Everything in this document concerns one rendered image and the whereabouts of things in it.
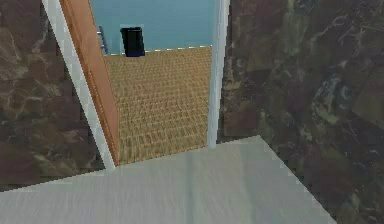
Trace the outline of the black bin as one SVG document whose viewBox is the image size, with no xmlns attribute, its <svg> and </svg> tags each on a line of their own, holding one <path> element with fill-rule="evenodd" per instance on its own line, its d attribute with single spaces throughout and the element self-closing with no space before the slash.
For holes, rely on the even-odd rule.
<svg viewBox="0 0 384 224">
<path fill-rule="evenodd" d="M 120 32 L 124 46 L 124 53 L 127 57 L 140 57 L 145 55 L 141 27 L 121 28 Z"/>
</svg>

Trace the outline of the brown wooden room door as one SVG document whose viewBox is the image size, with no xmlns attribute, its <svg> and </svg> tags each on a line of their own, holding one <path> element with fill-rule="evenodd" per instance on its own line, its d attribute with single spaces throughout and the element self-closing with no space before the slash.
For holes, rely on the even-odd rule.
<svg viewBox="0 0 384 224">
<path fill-rule="evenodd" d="M 118 165 L 119 119 L 90 0 L 59 0 L 95 107 L 105 168 Z"/>
</svg>

